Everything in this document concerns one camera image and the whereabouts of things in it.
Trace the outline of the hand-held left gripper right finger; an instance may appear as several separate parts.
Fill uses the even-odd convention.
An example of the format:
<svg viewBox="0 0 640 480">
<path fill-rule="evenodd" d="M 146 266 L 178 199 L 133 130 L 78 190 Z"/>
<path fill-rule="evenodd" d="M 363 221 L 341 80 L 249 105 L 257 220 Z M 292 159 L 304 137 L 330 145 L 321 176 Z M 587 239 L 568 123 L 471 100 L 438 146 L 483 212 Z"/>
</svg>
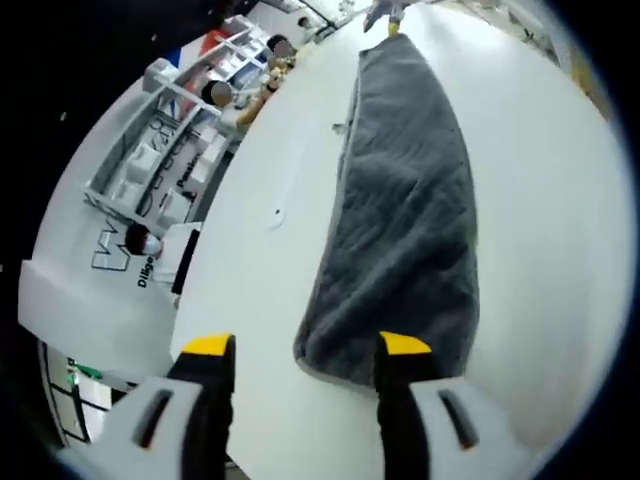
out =
<svg viewBox="0 0 640 480">
<path fill-rule="evenodd" d="M 386 479 L 516 479 L 526 469 L 532 453 L 506 412 L 441 374 L 422 340 L 380 332 L 374 385 Z"/>
</svg>

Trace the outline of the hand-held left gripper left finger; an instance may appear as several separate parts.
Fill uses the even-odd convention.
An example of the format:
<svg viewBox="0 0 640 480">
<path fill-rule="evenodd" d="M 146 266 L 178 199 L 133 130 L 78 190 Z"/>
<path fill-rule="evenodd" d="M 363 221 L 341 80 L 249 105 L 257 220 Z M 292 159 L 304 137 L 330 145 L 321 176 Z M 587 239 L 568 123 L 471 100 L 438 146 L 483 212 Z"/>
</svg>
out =
<svg viewBox="0 0 640 480">
<path fill-rule="evenodd" d="M 233 420 L 235 336 L 187 343 L 164 377 L 116 403 L 94 443 L 104 479 L 223 479 Z"/>
</svg>

